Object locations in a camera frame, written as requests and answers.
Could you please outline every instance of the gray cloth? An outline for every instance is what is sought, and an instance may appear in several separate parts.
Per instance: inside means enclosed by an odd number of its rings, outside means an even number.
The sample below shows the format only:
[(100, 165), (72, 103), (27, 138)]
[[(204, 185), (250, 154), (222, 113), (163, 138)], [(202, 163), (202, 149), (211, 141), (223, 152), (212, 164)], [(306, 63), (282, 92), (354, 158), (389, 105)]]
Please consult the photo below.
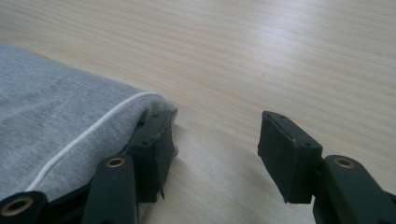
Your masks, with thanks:
[(0, 43), (0, 200), (26, 190), (61, 150), (107, 115), (50, 167), (34, 190), (56, 199), (86, 184), (96, 164), (125, 146), (139, 120), (176, 109), (141, 92)]

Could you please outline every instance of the white piping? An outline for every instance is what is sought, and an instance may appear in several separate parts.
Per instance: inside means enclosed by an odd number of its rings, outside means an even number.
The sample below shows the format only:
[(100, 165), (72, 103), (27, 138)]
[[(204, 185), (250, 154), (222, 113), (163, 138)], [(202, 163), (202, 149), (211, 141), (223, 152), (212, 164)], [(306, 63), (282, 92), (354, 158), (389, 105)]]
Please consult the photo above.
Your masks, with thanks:
[(109, 110), (104, 116), (102, 116), (99, 120), (97, 120), (89, 129), (87, 129), (84, 133), (82, 133), (79, 137), (77, 137), (75, 140), (73, 140), (71, 143), (69, 143), (65, 148), (63, 148), (61, 151), (59, 151), (54, 157), (52, 157), (40, 170), (38, 173), (37, 177), (35, 180), (30, 184), (30, 186), (26, 189), (26, 191), (34, 190), (35, 188), (38, 187), (39, 184), (44, 180), (50, 169), (56, 165), (64, 156), (67, 155), (67, 153), (80, 142), (82, 139), (84, 139), (87, 135), (91, 134), (94, 130), (99, 128), (101, 125), (103, 125), (106, 121), (108, 121), (117, 111), (122, 109), (125, 105), (128, 105), (129, 103), (139, 100), (143, 97), (147, 96), (161, 96), (159, 93), (155, 91), (144, 91), (144, 92), (139, 92), (136, 95), (131, 96), (130, 98), (122, 101), (115, 107), (113, 107), (111, 110)]

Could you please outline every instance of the brass grommet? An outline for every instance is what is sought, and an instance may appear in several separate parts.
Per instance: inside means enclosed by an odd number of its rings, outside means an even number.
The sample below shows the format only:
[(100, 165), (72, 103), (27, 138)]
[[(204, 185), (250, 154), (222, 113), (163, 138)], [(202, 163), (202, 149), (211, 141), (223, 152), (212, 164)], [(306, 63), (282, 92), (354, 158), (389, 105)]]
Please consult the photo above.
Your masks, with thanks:
[(1, 211), (0, 214), (3, 217), (12, 217), (15, 216), (26, 209), (28, 209), (33, 204), (33, 199), (31, 197), (21, 197), (15, 199), (14, 201), (6, 204)]
[(110, 167), (110, 168), (114, 168), (114, 167), (122, 166), (124, 163), (125, 163), (125, 159), (123, 159), (123, 158), (114, 158), (114, 159), (109, 160), (106, 163), (106, 166)]
[(352, 161), (344, 158), (336, 158), (334, 159), (334, 163), (347, 169), (351, 169), (355, 167), (355, 164)]

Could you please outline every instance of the black joint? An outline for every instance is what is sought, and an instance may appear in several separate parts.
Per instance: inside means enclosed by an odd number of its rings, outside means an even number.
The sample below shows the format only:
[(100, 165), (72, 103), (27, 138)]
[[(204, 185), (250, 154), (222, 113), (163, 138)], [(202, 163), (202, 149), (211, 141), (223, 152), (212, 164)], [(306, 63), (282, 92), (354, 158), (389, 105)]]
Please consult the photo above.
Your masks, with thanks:
[(36, 223), (47, 205), (42, 192), (14, 194), (0, 202), (0, 223)]
[(322, 146), (287, 117), (264, 111), (258, 154), (286, 203), (311, 203)]
[(138, 223), (134, 161), (130, 156), (99, 162), (81, 223)]
[(368, 171), (348, 157), (331, 155), (322, 181), (342, 223), (396, 223), (396, 207)]
[(127, 145), (127, 154), (134, 158), (140, 203), (157, 202), (158, 193), (164, 197), (163, 186), (176, 152), (172, 141), (172, 116), (169, 110), (153, 114)]

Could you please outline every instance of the wooden surface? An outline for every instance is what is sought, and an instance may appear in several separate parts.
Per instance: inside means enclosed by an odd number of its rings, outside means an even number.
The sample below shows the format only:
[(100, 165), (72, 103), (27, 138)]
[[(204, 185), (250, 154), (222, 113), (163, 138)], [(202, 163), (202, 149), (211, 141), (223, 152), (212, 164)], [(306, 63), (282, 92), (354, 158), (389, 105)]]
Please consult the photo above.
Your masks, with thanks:
[(0, 41), (161, 92), (180, 153), (143, 223), (313, 223), (257, 156), (261, 112), (396, 193), (396, 2), (0, 0)]

